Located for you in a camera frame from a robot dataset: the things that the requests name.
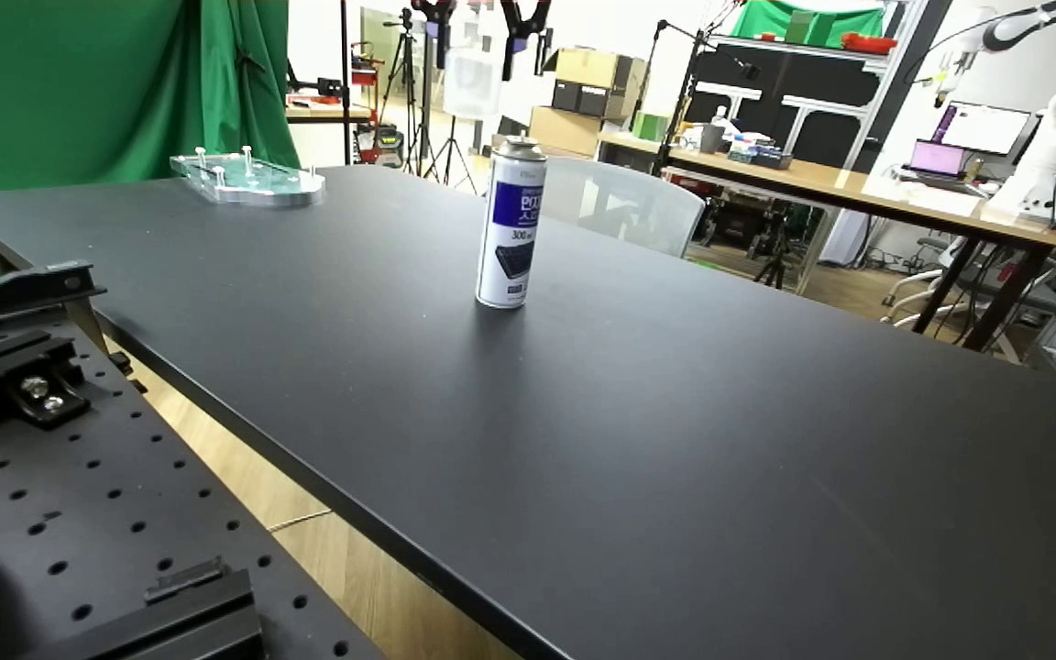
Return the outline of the clear spray can lid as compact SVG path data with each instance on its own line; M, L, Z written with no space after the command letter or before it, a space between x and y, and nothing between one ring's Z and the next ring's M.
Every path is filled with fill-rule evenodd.
M503 24L490 12L459 12L445 68L445 111L451 116L490 116L503 90Z

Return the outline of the white blue spray can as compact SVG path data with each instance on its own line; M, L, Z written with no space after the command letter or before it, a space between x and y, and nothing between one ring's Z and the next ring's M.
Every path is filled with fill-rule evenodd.
M486 306L508 310L528 296L542 185L542 150L523 135L511 135L490 160L487 223L472 289Z

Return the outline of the cardboard boxes stack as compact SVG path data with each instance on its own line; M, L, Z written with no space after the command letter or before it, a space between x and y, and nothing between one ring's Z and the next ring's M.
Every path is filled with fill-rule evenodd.
M545 152L594 157L604 124L627 124L644 62L615 50L563 48L554 54L552 102L528 116L528 135Z

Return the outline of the translucent white chair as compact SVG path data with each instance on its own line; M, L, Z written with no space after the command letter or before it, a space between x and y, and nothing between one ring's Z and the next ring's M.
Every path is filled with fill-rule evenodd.
M627 163L552 152L542 212L652 251L681 257L704 200L673 180Z

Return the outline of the green cloth on shelf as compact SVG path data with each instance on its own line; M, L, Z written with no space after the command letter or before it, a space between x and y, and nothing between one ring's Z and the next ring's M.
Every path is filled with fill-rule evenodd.
M834 50L888 50L888 0L745 0L730 31Z

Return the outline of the black and white shelving cabinet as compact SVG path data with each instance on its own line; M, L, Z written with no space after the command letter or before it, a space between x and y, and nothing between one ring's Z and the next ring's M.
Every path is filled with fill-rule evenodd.
M725 114L772 135L791 160L869 168L894 54L719 40L688 58L687 120Z

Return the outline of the green backdrop curtain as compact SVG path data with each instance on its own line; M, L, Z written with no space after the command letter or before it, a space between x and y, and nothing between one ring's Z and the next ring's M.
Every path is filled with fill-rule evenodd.
M190 146L296 160L290 0L0 0L0 191L131 184Z

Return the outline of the wooden workbench with black legs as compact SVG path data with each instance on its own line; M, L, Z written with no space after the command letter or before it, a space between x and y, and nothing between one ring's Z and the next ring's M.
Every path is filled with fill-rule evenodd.
M674 171L707 180L719 185L761 185L775 196L791 196L803 206L834 206L834 207L858 207L869 216L950 229L963 239L963 250L955 257L950 270L940 277L930 299L922 306L922 320L912 322L917 334L926 334L946 299L950 285L963 273L968 257L984 244L1007 244L1020 251L1015 268L1003 277L1003 289L979 316L979 322L968 329L963 347L984 351L1006 320L1015 310L1023 289L1033 282L1033 273L1049 263L1056 251L1056 226L1047 223L1023 223L1023 221L989 221L984 206L973 206L963 212L930 206L930 185L907 185L891 177L866 177L853 168L834 168L819 160L791 160L787 168L768 168L752 160L732 160L725 152L702 152L692 146L665 146L657 140L640 140L624 128L602 128L597 130L597 157L602 160L644 160L652 171Z

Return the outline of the laptop with pink screen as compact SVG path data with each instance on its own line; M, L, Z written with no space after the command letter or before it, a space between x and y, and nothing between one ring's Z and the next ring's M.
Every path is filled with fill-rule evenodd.
M922 180L961 180L963 163L968 163L968 152L961 146L935 141L935 140L917 140L907 157L907 171Z

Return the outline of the white monitor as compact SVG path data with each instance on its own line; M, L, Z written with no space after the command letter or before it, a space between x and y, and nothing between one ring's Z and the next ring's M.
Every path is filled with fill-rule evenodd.
M940 120L940 140L961 150L1007 157L1028 135L1028 124L1028 111L950 102Z

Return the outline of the black perforated breadboard plate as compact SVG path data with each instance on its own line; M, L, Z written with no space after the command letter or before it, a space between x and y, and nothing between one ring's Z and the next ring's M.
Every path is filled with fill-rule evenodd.
M0 417L0 660L378 660L131 380L64 334L88 410Z

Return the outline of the black mounting bracket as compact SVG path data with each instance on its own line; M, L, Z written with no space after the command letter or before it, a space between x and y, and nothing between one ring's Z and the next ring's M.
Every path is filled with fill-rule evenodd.
M0 417L54 430L88 410L66 306L101 293L88 260L59 260L0 273Z

